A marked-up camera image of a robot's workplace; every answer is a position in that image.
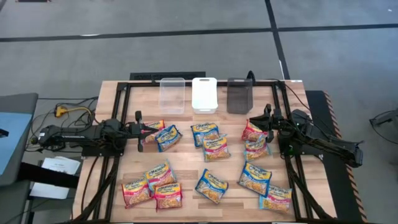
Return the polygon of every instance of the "gray floor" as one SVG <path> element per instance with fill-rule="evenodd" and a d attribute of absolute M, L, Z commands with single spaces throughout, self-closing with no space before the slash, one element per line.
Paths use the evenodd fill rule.
<path fill-rule="evenodd" d="M 394 0 L 271 2 L 279 27 L 398 22 Z M 264 1 L 8 0 L 0 12 L 0 37 L 242 27 L 270 27 Z M 291 79 L 303 80 L 308 90 L 326 90 L 343 137 L 366 141 L 364 165 L 354 172 L 368 220 L 396 223 L 398 147 L 377 136 L 368 119 L 398 105 L 398 29 L 284 32 L 280 38 Z M 227 78 L 248 70 L 257 78 L 282 78 L 271 33 L 0 43 L 0 95 L 89 97 L 99 93 L 102 80 L 125 80 L 130 72 L 206 71 Z M 55 103 L 40 101 L 36 114 Z M 389 124 L 380 132 L 396 139 Z M 35 223 L 69 215 L 69 209 L 39 212 Z"/>

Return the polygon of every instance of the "black stripe on floor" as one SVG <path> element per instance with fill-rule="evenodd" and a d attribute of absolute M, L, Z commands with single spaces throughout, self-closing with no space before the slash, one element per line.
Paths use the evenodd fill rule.
<path fill-rule="evenodd" d="M 348 26 L 315 26 L 315 27 L 281 27 L 279 32 L 324 31 L 324 30 L 359 30 L 398 28 L 398 24 L 348 25 Z"/>
<path fill-rule="evenodd" d="M 4 7 L 4 5 L 6 4 L 6 1 L 7 0 L 1 0 L 1 2 L 0 2 L 0 12 L 1 12 L 1 9 Z"/>
<path fill-rule="evenodd" d="M 238 29 L 214 29 L 214 30 L 185 30 L 165 32 L 138 32 L 123 34 L 86 34 L 86 35 L 61 35 L 50 37 L 4 37 L 0 42 L 30 42 L 30 41 L 55 41 L 55 40 L 91 40 L 91 39 L 115 39 L 132 37 L 167 37 L 179 35 L 207 35 L 207 34 L 250 34 L 270 32 L 271 28 L 238 28 Z"/>
<path fill-rule="evenodd" d="M 287 63 L 286 63 L 286 59 L 285 59 L 284 50 L 282 48 L 282 43 L 280 41 L 278 29 L 276 26 L 274 11 L 272 10 L 271 0 L 265 0 L 265 2 L 266 2 L 266 6 L 267 6 L 269 22 L 271 23 L 272 34 L 274 35 L 276 51 L 278 53 L 280 66 L 282 67 L 282 73 L 283 73 L 284 79 L 290 80 L 290 75 L 289 75 L 289 71 L 287 69 Z"/>

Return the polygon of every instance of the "butcher block tabletop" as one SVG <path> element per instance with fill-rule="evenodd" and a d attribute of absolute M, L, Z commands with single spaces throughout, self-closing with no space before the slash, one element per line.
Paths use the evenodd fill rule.
<path fill-rule="evenodd" d="M 304 85 L 301 81 L 285 82 L 308 106 Z M 117 81 L 104 81 L 96 107 L 96 119 L 101 121 L 111 118 Z M 287 89 L 290 109 L 300 109 L 310 114 L 295 95 Z M 285 116 L 282 93 L 278 90 L 280 106 Z M 118 119 L 121 117 L 124 92 L 119 104 Z M 218 109 L 215 114 L 195 114 L 193 112 L 192 88 L 185 87 L 185 112 L 180 115 L 162 114 L 159 108 L 159 87 L 132 87 L 127 111 L 127 120 L 135 121 L 135 111 L 142 111 L 144 122 L 164 120 L 166 127 L 175 124 L 183 137 L 172 148 L 158 152 L 156 144 L 146 144 L 144 152 L 138 152 L 137 140 L 128 140 L 124 155 L 120 158 L 119 169 L 114 191 L 111 222 L 291 222 L 295 220 L 292 204 L 289 213 L 277 213 L 259 209 L 259 196 L 237 184 L 244 165 L 244 142 L 242 132 L 246 119 L 263 114 L 264 107 L 270 103 L 275 108 L 271 87 L 253 87 L 253 109 L 248 114 L 229 114 L 226 109 L 227 87 L 218 87 Z M 194 124 L 211 122 L 218 125 L 220 134 L 227 134 L 228 150 L 231 157 L 217 162 L 204 162 L 200 148 L 195 148 L 191 127 Z M 274 140 L 269 143 L 271 156 L 252 161 L 251 164 L 272 172 L 271 185 L 289 188 L 285 162 L 280 158 L 277 142 L 277 131 Z M 81 210 L 81 198 L 88 173 L 94 157 L 87 157 L 83 162 L 80 180 L 73 204 L 73 215 L 77 217 Z M 164 163 L 168 159 L 177 180 L 182 185 L 182 208 L 163 209 L 156 211 L 154 199 L 146 201 L 134 208 L 125 209 L 121 184 L 126 184 L 142 176 L 147 170 Z M 83 206 L 86 207 L 98 188 L 103 158 L 95 164 L 88 182 Z M 303 169 L 309 191 L 323 209 L 335 217 L 335 207 L 322 162 L 314 156 L 302 156 Z M 208 169 L 214 176 L 229 183 L 229 189 L 219 204 L 214 204 L 195 191 L 195 186 L 203 170 Z M 298 191 L 300 213 L 306 217 L 302 194 Z M 101 201 L 99 218 L 104 218 L 108 190 Z"/>

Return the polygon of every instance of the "orange and black hazard tape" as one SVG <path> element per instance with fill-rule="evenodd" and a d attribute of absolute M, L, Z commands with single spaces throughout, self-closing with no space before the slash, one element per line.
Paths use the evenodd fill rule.
<path fill-rule="evenodd" d="M 341 139 L 342 138 L 341 137 L 341 133 L 340 133 L 340 130 L 338 128 L 335 112 L 333 111 L 333 107 L 331 105 L 331 100 L 330 100 L 329 94 L 327 92 L 325 92 L 325 91 L 323 93 L 325 94 L 326 102 L 328 103 L 328 106 L 329 106 L 330 116 L 331 116 L 331 120 L 333 121 L 333 126 L 335 128 L 336 136 Z M 354 195 L 356 197 L 356 203 L 358 204 L 358 209 L 359 209 L 359 212 L 361 213 L 361 216 L 362 216 L 362 221 L 363 222 L 368 222 L 368 219 L 366 218 L 365 210 L 363 208 L 363 204 L 362 204 L 362 201 L 361 201 L 361 197 L 359 196 L 358 188 L 357 188 L 356 183 L 355 183 L 353 170 L 349 166 L 346 166 L 346 168 L 347 168 L 347 173 L 348 173 L 349 180 L 351 181 L 351 186 L 353 188 Z"/>

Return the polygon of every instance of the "clear plastic container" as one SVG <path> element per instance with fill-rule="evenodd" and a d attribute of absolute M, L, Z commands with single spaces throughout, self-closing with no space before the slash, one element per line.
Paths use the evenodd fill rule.
<path fill-rule="evenodd" d="M 183 114 L 185 106 L 185 79 L 160 80 L 159 107 L 165 114 Z"/>

